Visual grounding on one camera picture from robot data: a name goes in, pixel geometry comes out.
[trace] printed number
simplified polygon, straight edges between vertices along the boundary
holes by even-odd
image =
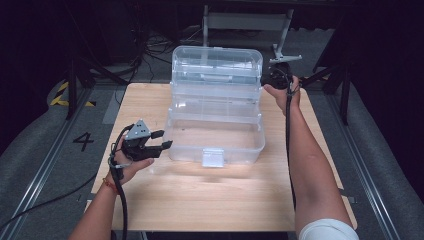
[[[83,135],[81,135],[78,138],[74,139],[74,143],[83,143],[81,152],[84,152],[85,148],[87,147],[87,143],[93,143],[94,140],[90,140],[91,133],[85,132]]]

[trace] black curtain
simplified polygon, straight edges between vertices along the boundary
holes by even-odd
[[[351,66],[354,86],[423,200],[424,8],[400,0],[366,5],[345,16],[317,66]]]
[[[0,8],[0,154],[47,111],[47,95],[66,69],[61,39],[35,9],[28,0]]]

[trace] plastic box latch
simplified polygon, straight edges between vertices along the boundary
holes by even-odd
[[[204,148],[202,166],[203,167],[223,167],[224,166],[224,149]]]

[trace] yellow and black tape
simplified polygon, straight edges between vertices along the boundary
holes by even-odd
[[[53,98],[52,102],[50,103],[51,106],[53,105],[60,105],[60,106],[69,106],[69,101],[67,100],[61,100],[63,93],[68,88],[69,82],[67,80],[63,81],[62,85],[59,87],[59,90],[56,92],[56,96]],[[88,101],[85,103],[86,107],[95,107],[96,102],[95,101]]]

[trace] white sleeve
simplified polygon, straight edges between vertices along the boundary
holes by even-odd
[[[320,219],[306,225],[299,234],[299,240],[359,240],[355,230],[335,219]]]

